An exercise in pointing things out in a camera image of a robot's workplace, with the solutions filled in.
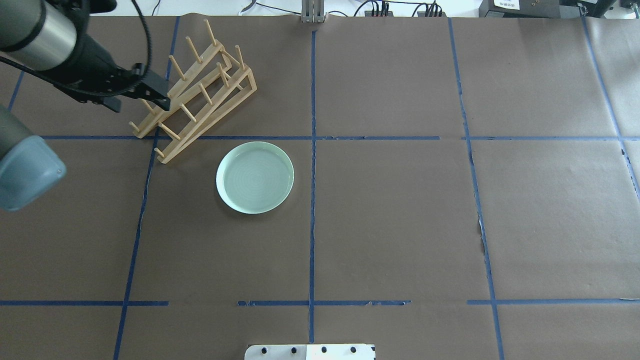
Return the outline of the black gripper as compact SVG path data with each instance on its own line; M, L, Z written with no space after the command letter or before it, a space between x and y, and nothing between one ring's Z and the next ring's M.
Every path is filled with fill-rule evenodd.
M158 74L146 74L147 64L135 63L126 69L115 63L112 55L89 34L78 36L70 57L54 68L54 80L60 91L80 103L92 102L119 113L122 101L107 96L116 91L134 92L136 99L150 101L170 110L169 80Z

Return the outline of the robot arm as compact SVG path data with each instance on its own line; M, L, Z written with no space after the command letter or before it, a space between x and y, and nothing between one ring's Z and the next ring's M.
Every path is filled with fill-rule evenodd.
M130 69L88 33L90 16L114 11L115 0L3 0L1 62L32 75L79 103L121 111L120 96L170 108L169 83L151 70L153 41L140 5L146 59ZM43 137L5 106L0 116L0 203L16 212L57 185L67 167Z

